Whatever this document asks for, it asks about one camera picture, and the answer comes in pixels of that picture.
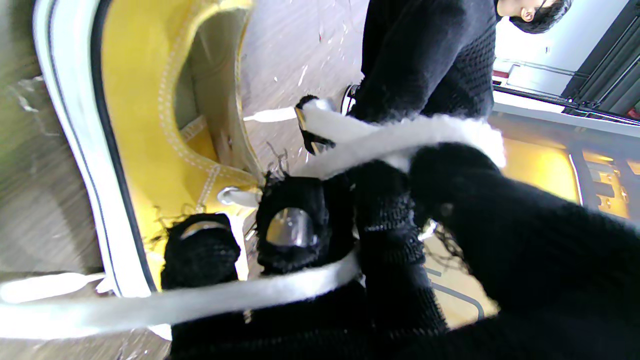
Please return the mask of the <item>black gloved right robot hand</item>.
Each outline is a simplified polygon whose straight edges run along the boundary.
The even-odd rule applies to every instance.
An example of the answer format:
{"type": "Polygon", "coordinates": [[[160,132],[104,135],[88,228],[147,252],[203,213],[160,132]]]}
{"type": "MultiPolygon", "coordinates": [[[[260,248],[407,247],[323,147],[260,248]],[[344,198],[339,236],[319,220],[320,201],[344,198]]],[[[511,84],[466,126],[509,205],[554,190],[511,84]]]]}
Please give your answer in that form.
{"type": "Polygon", "coordinates": [[[330,180],[267,179],[256,214],[263,275],[359,249],[358,279],[311,300],[173,325],[169,360],[637,360],[639,233],[513,180],[462,143],[330,180]],[[418,234],[438,239],[498,312],[446,324],[418,234]]]}

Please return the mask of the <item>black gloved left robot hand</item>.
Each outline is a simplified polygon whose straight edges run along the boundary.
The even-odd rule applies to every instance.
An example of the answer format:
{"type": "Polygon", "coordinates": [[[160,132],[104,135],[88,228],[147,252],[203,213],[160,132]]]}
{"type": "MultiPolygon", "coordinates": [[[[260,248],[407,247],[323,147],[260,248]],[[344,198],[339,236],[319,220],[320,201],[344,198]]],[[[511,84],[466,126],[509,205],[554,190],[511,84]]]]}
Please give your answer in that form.
{"type": "Polygon", "coordinates": [[[308,150],[396,125],[410,144],[459,142],[500,162],[494,105],[494,0],[371,0],[362,39],[363,79],[346,114],[304,96],[296,110],[308,150]]]}

